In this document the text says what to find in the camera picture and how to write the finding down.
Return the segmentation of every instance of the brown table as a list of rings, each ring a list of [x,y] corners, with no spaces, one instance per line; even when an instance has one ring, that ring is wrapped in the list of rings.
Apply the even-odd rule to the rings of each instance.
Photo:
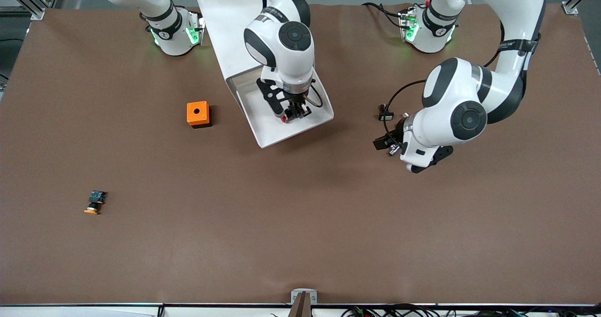
[[[372,146],[378,104],[445,58],[487,62],[498,19],[467,6],[421,54],[374,9],[312,11],[335,118],[265,150],[210,46],[169,57],[133,10],[32,22],[0,103],[0,302],[598,302],[601,79],[579,19],[549,5],[515,115],[410,174]],[[193,130],[199,100],[215,125]]]

